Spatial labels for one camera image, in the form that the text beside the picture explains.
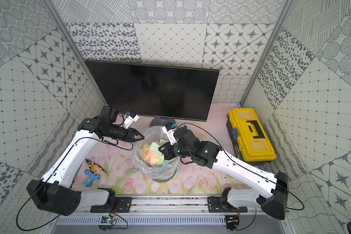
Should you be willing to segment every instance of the mounting plate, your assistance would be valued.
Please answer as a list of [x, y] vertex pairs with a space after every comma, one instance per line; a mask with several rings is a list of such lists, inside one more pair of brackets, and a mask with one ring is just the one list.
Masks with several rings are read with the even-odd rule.
[[[207, 198], [208, 201], [208, 210], [209, 213], [220, 213], [220, 212], [237, 212], [237, 208], [234, 206], [230, 205], [229, 203], [224, 203], [222, 204], [220, 202], [221, 197], [215, 197], [211, 196]], [[247, 212], [247, 207], [241, 206], [238, 208], [241, 213], [246, 213]]]
[[102, 206], [91, 206], [90, 213], [104, 213], [114, 211], [117, 213], [129, 213], [132, 197], [114, 197], [114, 191], [110, 197], [110, 203]]

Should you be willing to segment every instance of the blue toy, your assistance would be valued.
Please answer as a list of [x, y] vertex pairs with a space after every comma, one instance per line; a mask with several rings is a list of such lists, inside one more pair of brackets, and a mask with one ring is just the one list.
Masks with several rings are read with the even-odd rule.
[[84, 183], [83, 185], [86, 186], [86, 187], [89, 187], [92, 185], [92, 182], [96, 179], [99, 179], [100, 178], [100, 175], [95, 175], [94, 173], [92, 173], [92, 171], [90, 170], [86, 170], [84, 171], [84, 173], [88, 176], [90, 176]]

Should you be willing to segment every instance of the patterned wallpaper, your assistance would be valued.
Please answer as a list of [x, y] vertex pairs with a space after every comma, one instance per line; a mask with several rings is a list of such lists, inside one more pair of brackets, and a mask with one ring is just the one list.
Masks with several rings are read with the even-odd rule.
[[237, 103], [285, 0], [53, 3], [85, 59], [219, 69], [219, 82], [239, 87], [216, 87], [213, 102]]
[[[306, 201], [290, 211], [297, 231], [347, 233], [351, 1], [297, 0], [243, 106], [256, 110], [276, 151], [262, 168], [285, 171]], [[289, 198], [288, 206], [300, 206]]]
[[[80, 121], [103, 105], [41, 2], [0, 1], [0, 233], [19, 233], [15, 217], [28, 181], [55, 163]], [[29, 202], [20, 226], [40, 226], [47, 214]]]

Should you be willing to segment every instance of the metal vent grille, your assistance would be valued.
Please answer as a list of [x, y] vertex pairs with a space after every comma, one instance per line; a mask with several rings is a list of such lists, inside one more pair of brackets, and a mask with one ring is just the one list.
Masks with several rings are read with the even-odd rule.
[[[89, 215], [81, 217], [80, 215], [70, 215], [60, 217], [57, 220], [58, 225], [104, 225], [101, 223], [101, 218], [105, 215]], [[126, 219], [128, 225], [221, 225], [225, 224], [224, 215], [121, 215]], [[117, 218], [116, 225], [126, 225], [126, 222], [119, 217]]]

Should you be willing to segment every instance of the toolbox handle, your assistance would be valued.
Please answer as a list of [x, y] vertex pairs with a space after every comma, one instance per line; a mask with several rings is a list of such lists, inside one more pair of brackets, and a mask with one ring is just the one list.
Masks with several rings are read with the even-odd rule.
[[259, 123], [257, 122], [257, 120], [247, 120], [247, 123], [253, 124], [253, 126], [256, 128], [256, 131], [257, 131], [258, 136], [254, 136], [254, 137], [253, 137], [254, 139], [257, 139], [257, 138], [265, 138], [265, 136], [264, 136], [264, 134], [263, 134], [263, 131], [261, 130], [260, 125], [259, 125]]

